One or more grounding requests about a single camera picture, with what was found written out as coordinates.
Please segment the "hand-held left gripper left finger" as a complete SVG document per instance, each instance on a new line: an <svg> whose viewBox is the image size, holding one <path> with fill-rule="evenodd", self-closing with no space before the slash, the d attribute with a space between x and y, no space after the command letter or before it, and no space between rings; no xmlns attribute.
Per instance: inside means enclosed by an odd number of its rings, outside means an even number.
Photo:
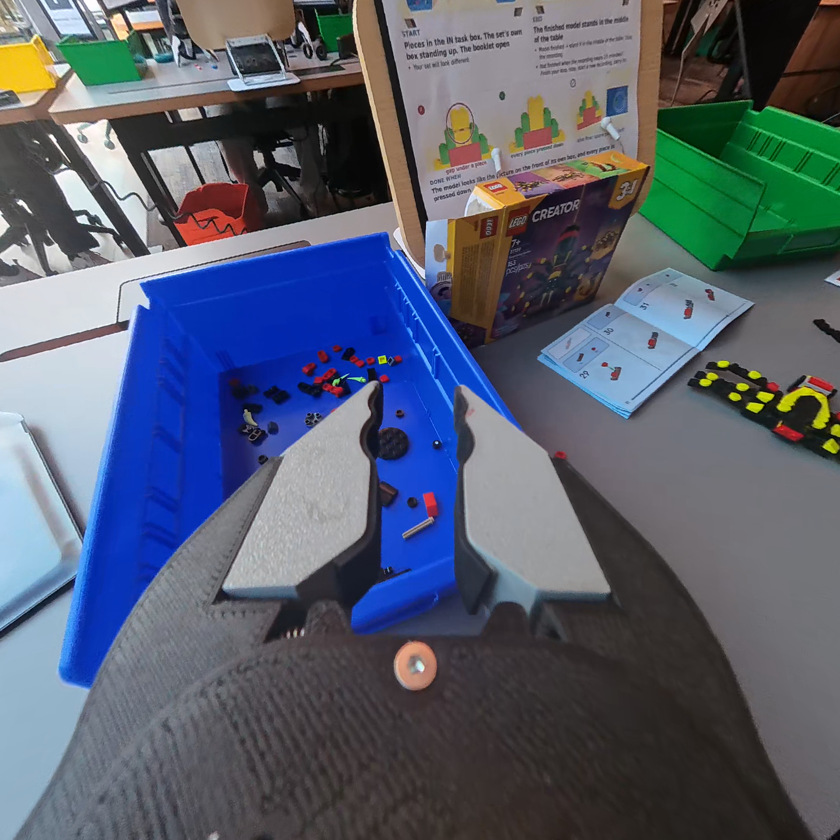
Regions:
<svg viewBox="0 0 840 840"><path fill-rule="evenodd" d="M350 611L376 584L382 408L382 385L364 385L278 458L224 580L227 596Z"/></svg>

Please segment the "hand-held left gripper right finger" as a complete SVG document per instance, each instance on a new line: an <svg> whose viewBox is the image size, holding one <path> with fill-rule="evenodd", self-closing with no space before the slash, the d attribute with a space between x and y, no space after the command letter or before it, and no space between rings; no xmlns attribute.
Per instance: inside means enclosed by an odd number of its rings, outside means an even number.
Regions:
<svg viewBox="0 0 840 840"><path fill-rule="evenodd" d="M454 422L455 580L467 613L605 602L611 587L548 452L466 385Z"/></svg>

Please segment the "pile of small lego pieces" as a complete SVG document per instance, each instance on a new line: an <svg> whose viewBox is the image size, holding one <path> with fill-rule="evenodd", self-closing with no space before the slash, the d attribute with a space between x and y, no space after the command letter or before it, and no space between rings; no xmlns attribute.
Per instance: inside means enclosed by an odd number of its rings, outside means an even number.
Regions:
<svg viewBox="0 0 840 840"><path fill-rule="evenodd" d="M222 481L229 496L269 457L279 456L368 382L379 382L383 556L395 564L398 557L413 556L407 542L430 553L445 546L456 481L445 440L451 416L436 385L411 361L406 342L391 342L387 349L396 354L378 357L364 355L369 348L356 340L221 374ZM428 518L433 525L404 539L404 532Z"/></svg>

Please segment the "blue plastic bin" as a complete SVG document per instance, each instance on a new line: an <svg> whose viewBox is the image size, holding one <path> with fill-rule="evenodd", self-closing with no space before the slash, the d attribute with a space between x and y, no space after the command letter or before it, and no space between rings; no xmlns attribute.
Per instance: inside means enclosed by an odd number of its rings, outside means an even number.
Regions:
<svg viewBox="0 0 840 840"><path fill-rule="evenodd" d="M294 248L143 283L83 541L59 660L91 686L173 552L259 468L343 403L313 394L335 370L353 393L375 369L383 427L407 449L379 461L392 574L353 609L375 632L455 593L453 401L466 385L513 417L387 234Z"/></svg>

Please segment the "lego instruction booklet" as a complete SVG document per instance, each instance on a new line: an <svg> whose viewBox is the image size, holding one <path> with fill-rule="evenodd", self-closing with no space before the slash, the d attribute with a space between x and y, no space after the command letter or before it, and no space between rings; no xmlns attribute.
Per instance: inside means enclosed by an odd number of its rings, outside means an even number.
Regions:
<svg viewBox="0 0 840 840"><path fill-rule="evenodd" d="M707 280L662 269L552 341L539 362L628 418L752 307Z"/></svg>

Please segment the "lego set cardboard box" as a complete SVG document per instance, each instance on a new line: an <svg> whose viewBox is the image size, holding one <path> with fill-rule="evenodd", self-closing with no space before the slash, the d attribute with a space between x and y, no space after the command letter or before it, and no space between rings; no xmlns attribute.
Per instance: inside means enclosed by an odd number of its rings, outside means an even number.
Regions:
<svg viewBox="0 0 840 840"><path fill-rule="evenodd" d="M650 167L616 151L478 183L428 222L425 285L469 350L595 297Z"/></svg>

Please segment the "black yellow lego model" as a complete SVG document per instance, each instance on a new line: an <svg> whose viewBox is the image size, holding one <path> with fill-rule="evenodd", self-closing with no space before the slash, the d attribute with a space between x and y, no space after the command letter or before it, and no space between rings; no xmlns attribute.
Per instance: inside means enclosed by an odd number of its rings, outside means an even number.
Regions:
<svg viewBox="0 0 840 840"><path fill-rule="evenodd" d="M687 386L715 396L786 444L838 463L839 419L833 406L838 390L831 382L804 374L783 388L760 371L720 360L694 373Z"/></svg>

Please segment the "clear plastic tray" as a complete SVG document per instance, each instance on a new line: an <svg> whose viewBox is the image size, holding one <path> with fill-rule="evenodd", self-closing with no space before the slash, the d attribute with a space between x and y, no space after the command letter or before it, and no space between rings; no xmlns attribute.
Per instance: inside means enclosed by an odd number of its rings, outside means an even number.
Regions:
<svg viewBox="0 0 840 840"><path fill-rule="evenodd" d="M2 633L74 581L82 537L25 419L2 412Z"/></svg>

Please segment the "orange plastic bin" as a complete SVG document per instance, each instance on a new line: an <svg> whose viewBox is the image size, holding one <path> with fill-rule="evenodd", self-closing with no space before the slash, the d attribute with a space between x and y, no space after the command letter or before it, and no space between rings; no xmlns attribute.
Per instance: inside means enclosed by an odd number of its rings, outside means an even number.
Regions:
<svg viewBox="0 0 840 840"><path fill-rule="evenodd" d="M221 182L188 192L173 218L186 246L254 233L265 221L247 184Z"/></svg>

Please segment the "large green plastic bin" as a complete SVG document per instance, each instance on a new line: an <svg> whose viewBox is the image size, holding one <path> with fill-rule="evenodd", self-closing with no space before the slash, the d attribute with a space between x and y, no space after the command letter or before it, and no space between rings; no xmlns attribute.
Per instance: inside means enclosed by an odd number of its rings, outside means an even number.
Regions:
<svg viewBox="0 0 840 840"><path fill-rule="evenodd" d="M640 213L710 270L835 254L838 128L751 101L662 109Z"/></svg>

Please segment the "background work table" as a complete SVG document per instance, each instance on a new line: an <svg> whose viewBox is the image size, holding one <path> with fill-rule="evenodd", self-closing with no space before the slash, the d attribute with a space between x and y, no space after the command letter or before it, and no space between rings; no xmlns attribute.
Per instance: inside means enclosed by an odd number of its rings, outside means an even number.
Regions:
<svg viewBox="0 0 840 840"><path fill-rule="evenodd" d="M224 56L218 62L193 61L184 66L151 60L139 81L88 87L73 77L49 107L49 116L63 126L107 121L162 222L183 247L185 242L172 221L180 201L174 199L155 166L152 152L231 138L264 139L298 125L307 128L308 137L320 145L322 127L349 129L354 119L365 115L362 93L347 97L332 93L342 88L364 89L358 59L331 54L320 61L295 50L290 66L296 84L232 91L228 80L233 72ZM291 97L292 101L267 111L235 111L188 121L182 116L187 110L205 113L207 107L272 97Z"/></svg>

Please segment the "clear acrylic stand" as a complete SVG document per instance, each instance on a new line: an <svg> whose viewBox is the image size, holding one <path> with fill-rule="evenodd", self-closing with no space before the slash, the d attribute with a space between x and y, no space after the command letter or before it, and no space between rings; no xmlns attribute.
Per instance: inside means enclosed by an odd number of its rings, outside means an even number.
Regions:
<svg viewBox="0 0 840 840"><path fill-rule="evenodd" d="M231 91L285 87L300 81L285 68L274 41L268 35L227 38L225 49L235 73L227 80Z"/></svg>

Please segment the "wooden sheet stand board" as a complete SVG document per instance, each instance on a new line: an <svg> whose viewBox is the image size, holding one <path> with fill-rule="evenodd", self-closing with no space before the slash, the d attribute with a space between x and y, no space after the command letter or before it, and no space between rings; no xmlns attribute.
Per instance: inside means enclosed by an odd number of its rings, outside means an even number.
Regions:
<svg viewBox="0 0 840 840"><path fill-rule="evenodd" d="M655 169L656 161L663 15L662 2L641 3L637 158L647 163L651 171ZM427 215L419 192L402 93L392 74L395 65L383 16L383 3L356 1L352 17L353 34L397 223L414 256L424 265Z"/></svg>

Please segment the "small green plastic bin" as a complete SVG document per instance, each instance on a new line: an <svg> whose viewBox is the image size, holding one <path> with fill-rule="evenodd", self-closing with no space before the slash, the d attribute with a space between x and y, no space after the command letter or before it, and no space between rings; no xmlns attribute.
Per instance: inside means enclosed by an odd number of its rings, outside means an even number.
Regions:
<svg viewBox="0 0 840 840"><path fill-rule="evenodd" d="M87 87L140 81L148 71L144 42L133 30L126 38L112 40L67 36L56 47Z"/></svg>

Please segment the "yellow plastic bin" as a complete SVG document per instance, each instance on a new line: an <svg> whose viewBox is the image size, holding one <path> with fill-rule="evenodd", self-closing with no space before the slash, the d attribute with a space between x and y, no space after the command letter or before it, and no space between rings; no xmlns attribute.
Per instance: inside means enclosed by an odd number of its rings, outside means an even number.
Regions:
<svg viewBox="0 0 840 840"><path fill-rule="evenodd" d="M55 61L39 35L1 44L1 90L17 94L56 87Z"/></svg>

